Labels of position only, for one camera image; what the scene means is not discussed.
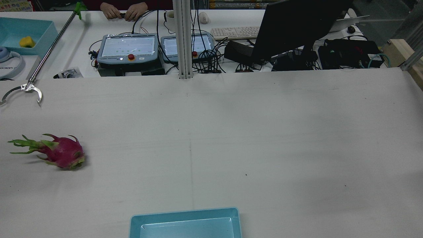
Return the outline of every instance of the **dragon fruit scale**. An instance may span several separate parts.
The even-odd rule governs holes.
[[[26,136],[22,135],[25,140],[12,140],[9,141],[15,146],[25,147],[29,146],[27,152],[10,152],[11,154],[30,154],[34,151],[43,153],[47,155],[47,158],[43,158],[37,155],[38,158],[44,160],[47,164],[56,165],[57,167],[63,169],[75,169],[80,167],[82,162],[85,161],[85,155],[82,150],[82,146],[79,144],[78,139],[75,136],[73,137],[76,141],[66,138],[66,137],[57,137],[52,134],[43,134],[45,136],[50,136],[54,140],[52,141],[35,141],[29,140]]]

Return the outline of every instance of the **person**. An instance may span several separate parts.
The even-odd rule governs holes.
[[[171,10],[172,0],[88,0],[84,2],[90,11],[102,11],[107,19],[122,19],[119,10],[126,10],[125,20],[135,21],[147,10]]]

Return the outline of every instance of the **blue plastic bin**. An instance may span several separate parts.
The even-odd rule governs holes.
[[[129,238],[242,238],[237,208],[135,215]]]
[[[38,55],[43,58],[58,33],[52,21],[0,17],[0,46],[21,55]],[[34,48],[19,46],[19,41],[31,36]]]

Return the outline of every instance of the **desk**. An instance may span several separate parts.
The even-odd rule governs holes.
[[[200,10],[206,12],[211,22],[206,25],[201,25],[201,29],[211,31],[211,28],[227,27],[227,26],[255,26],[261,24],[264,10]],[[2,17],[15,17],[27,19],[44,19],[55,23],[58,32],[65,25],[71,12],[4,12]],[[167,29],[163,26],[163,11],[159,13],[159,37],[169,35]],[[149,14],[146,18],[137,23],[135,32],[143,32],[139,29],[140,24],[151,33],[156,32],[156,13]],[[82,20],[77,17],[72,21],[62,36],[55,50],[46,61],[43,70],[38,76],[41,78],[52,78],[61,70],[69,69],[70,67],[79,67],[84,77],[99,77],[99,73],[91,67],[90,56],[88,55],[89,46],[95,41],[101,40],[107,34],[119,34],[132,30],[132,22],[126,22],[121,19],[106,20],[103,13],[100,11],[85,11],[82,12]],[[347,36],[346,30],[330,33],[326,38],[336,39]],[[314,50],[322,43],[316,43]],[[94,45],[93,49],[98,49],[100,43]],[[231,63],[224,60],[222,67],[228,72],[235,72],[238,63]],[[270,71],[270,67],[264,67],[262,71]]]
[[[2,82],[3,95],[16,82]],[[399,68],[50,79],[0,107],[1,236],[127,237],[236,206],[244,238],[423,234],[423,94]],[[75,135],[60,171],[7,143]]]

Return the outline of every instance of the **black mouse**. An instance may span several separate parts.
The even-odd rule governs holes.
[[[351,25],[347,28],[347,32],[353,34],[355,32],[355,28]]]

